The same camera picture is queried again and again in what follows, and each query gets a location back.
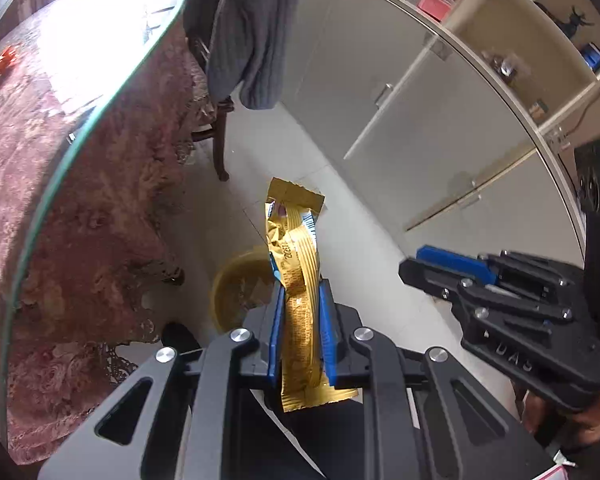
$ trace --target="red container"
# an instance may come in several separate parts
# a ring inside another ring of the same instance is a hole
[[[453,6],[453,0],[420,0],[418,8],[441,22]]]

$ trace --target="trash bin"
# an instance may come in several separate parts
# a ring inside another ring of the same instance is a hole
[[[271,299],[274,277],[266,246],[232,258],[218,273],[211,288],[211,317],[216,328],[228,332],[242,326],[249,309]]]

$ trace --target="table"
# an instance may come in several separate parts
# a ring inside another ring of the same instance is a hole
[[[184,0],[56,0],[0,44],[0,435],[49,456],[157,335],[148,284],[179,279],[155,222],[208,122]]]

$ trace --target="chair leg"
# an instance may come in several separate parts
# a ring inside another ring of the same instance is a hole
[[[234,110],[234,102],[230,97],[218,103],[218,116],[213,123],[214,130],[214,168],[222,182],[229,180],[224,169],[224,138],[226,137],[226,115]]]

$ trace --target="gold wrapper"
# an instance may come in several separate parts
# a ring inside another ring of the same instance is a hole
[[[290,412],[355,397],[356,390],[329,386],[319,358],[320,265],[314,221],[324,197],[278,178],[271,181],[267,196],[267,243],[286,290],[282,407]]]

